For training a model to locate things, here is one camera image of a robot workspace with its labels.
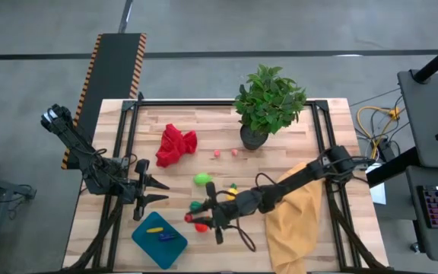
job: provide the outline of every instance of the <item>wooden table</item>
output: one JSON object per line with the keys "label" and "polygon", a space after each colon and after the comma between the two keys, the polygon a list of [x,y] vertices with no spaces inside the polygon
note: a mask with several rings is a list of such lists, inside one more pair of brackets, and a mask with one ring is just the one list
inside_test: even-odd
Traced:
{"label": "wooden table", "polygon": [[[113,153],[121,104],[122,100],[104,100],[100,109],[93,146],[107,148],[105,157],[110,158]],[[344,145],[351,155],[359,155],[348,101],[328,99],[328,104],[336,142],[338,145]],[[159,212],[189,242],[184,253],[167,271],[272,271],[263,215],[255,213],[241,218],[242,229],[255,241],[256,253],[247,249],[236,230],[225,231],[224,243],[216,245],[213,231],[199,234],[193,225],[183,221],[190,202],[203,201],[207,197],[205,188],[197,187],[192,182],[193,176],[197,173],[207,172],[212,175],[217,190],[226,190],[231,183],[235,183],[238,190],[242,191],[254,186],[254,177],[258,172],[265,172],[273,178],[278,178],[295,164],[301,161],[309,162],[319,154],[312,111],[308,108],[302,111],[298,123],[281,129],[276,135],[270,135],[268,141],[257,151],[247,151],[243,148],[239,136],[241,125],[237,122],[238,119],[239,115],[232,107],[140,107],[139,109],[133,153],[138,158],[149,159],[151,165],[148,173],[170,187],[169,191],[147,189],[148,193],[166,194],[170,198],[151,203],[145,209],[144,218],[150,212]],[[321,121],[325,144],[328,144],[322,117]],[[195,154],[183,156],[178,164],[161,168],[155,165],[154,155],[160,146],[165,125],[168,123],[173,123],[184,134],[195,130],[198,148]],[[124,154],[125,138],[128,136],[126,130],[121,155]],[[232,148],[239,150],[236,157],[230,153]],[[221,150],[220,158],[214,157],[215,149]],[[137,179],[138,175],[133,171],[134,168],[134,165],[131,166],[129,177]],[[381,263],[387,265],[369,187],[364,182],[353,180],[347,184],[346,190],[355,231],[368,250]],[[104,196],[91,195],[87,191],[80,196],[63,266],[73,264],[96,235],[103,200]],[[123,209],[114,271],[162,271],[131,239],[132,232],[139,226],[139,222],[132,219],[134,207],[134,205],[125,205]],[[325,190],[322,195],[319,230],[316,249],[305,258],[306,267],[309,271],[338,270]],[[344,232],[342,234],[348,265],[352,265],[348,240]],[[108,243],[109,238],[104,244],[103,265],[106,262]]]}

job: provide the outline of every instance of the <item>black metal frame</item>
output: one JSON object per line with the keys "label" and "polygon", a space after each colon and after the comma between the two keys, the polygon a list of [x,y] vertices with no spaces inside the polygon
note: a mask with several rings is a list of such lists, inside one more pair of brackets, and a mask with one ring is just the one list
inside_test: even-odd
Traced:
{"label": "black metal frame", "polygon": [[[133,146],[133,139],[135,135],[135,128],[136,123],[138,121],[138,108],[139,107],[172,107],[172,106],[231,106],[234,103],[234,100],[221,100],[221,99],[204,99],[204,100],[143,100],[142,95],[140,94],[140,97],[138,100],[125,100],[122,104],[122,112],[121,116],[119,118],[119,125],[118,125],[118,132],[116,134],[116,141],[114,145],[114,151],[113,151],[113,157],[117,158],[119,157],[119,151],[121,148],[121,140],[122,140],[122,134],[124,132],[124,125],[125,125],[125,119],[126,114],[128,111],[133,110],[132,112],[132,121],[130,125],[130,131],[129,131],[129,137],[128,142],[126,144],[126,150],[125,150],[125,157],[130,157],[132,152],[132,146]],[[329,146],[335,145],[335,137],[334,137],[334,129],[332,128],[332,121],[330,117],[329,112],[329,105],[327,100],[308,100],[304,106],[311,107],[312,109],[312,115],[313,115],[313,121],[314,121],[314,127],[316,129],[316,138],[317,138],[317,145],[319,146],[319,153],[325,150],[325,144],[322,137],[322,128],[320,124],[320,118],[319,118],[319,110],[321,110],[324,113],[325,117],[325,124],[326,124],[326,130],[327,130],[327,136],[329,141]],[[334,234],[335,239],[335,246],[336,251],[338,255],[338,264],[339,269],[343,270],[347,268],[346,264],[346,258],[344,254],[344,245],[342,243],[342,236],[341,231],[339,229],[339,223],[333,218],[333,210],[334,207],[337,207],[334,193],[332,193],[332,183],[326,182],[326,189],[328,190],[328,206],[329,206],[329,212],[331,215],[332,220],[332,231]],[[341,198],[341,206],[342,211],[347,219],[348,224],[352,227],[352,217],[351,217],[351,210],[349,209],[349,202],[348,202],[348,195],[345,191],[345,189],[339,190],[340,198]],[[104,200],[104,206],[103,211],[100,219],[100,228],[101,231],[104,227],[103,225],[106,223],[106,220],[108,218],[108,214],[110,211],[111,206],[111,196],[106,196]],[[116,258],[116,248],[117,248],[117,242],[119,238],[119,226],[121,222],[121,212],[119,212],[119,216],[116,219],[116,222],[113,225],[113,232],[111,236],[110,241],[110,248],[109,248],[109,255],[107,258],[107,264],[105,267],[100,266],[100,259],[101,259],[101,253],[102,253],[102,246],[99,246],[98,251],[94,255],[94,261],[92,263],[92,269],[91,271],[94,272],[102,272],[104,270],[108,272],[113,271],[114,267],[114,261]],[[353,257],[353,264],[354,268],[360,268],[360,257],[359,253],[355,249],[353,243],[350,241],[350,248],[351,248],[351,256]]]}

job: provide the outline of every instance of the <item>red toy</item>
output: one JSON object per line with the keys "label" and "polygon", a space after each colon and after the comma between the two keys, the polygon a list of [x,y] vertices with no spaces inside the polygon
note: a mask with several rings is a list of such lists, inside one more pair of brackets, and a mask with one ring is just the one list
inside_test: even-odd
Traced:
{"label": "red toy", "polygon": [[203,232],[207,232],[207,225],[203,225],[203,224],[194,224],[195,225],[195,229],[197,232],[203,233]]}
{"label": "red toy", "polygon": [[158,167],[168,167],[179,161],[180,157],[185,153],[192,154],[197,148],[197,135],[195,131],[188,132],[185,135],[175,128],[172,124],[168,124],[161,136],[161,146],[156,153],[158,158]]}

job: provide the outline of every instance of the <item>green toy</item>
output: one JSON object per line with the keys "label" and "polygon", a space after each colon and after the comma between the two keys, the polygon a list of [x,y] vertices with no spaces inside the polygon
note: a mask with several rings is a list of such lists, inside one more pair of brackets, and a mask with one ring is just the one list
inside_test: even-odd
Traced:
{"label": "green toy", "polygon": [[205,186],[205,184],[209,182],[212,182],[212,177],[205,172],[197,174],[194,177],[194,183],[197,186]]}
{"label": "green toy", "polygon": [[190,211],[192,211],[192,210],[200,209],[201,206],[202,206],[202,204],[200,202],[194,201],[194,202],[190,203],[189,208],[190,208]]}

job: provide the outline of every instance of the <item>gray floor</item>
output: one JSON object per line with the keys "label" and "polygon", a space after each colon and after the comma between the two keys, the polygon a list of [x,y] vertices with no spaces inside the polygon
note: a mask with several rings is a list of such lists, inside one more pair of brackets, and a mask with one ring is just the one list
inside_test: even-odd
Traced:
{"label": "gray floor", "polygon": [[[89,53],[96,35],[117,31],[124,2],[0,0],[0,53]],[[148,0],[134,3],[127,31],[148,33],[147,52],[438,49],[438,0]],[[305,86],[310,97],[355,103],[397,88],[396,72],[420,68],[431,58],[145,60],[140,89],[148,98],[233,97],[246,75],[264,63],[284,67],[284,75]],[[60,170],[64,147],[39,120],[54,103],[76,108],[87,65],[0,61],[0,177],[38,189],[35,200],[5,224],[0,273],[60,267],[80,174]],[[351,112],[392,107],[398,96],[393,92]],[[369,114],[362,121],[367,125]],[[402,116],[401,124],[406,121]],[[394,140],[402,151],[413,145],[408,127]],[[361,151],[365,145],[360,141]],[[408,250],[414,241],[409,221],[379,223],[391,266],[438,273],[438,263]]]}

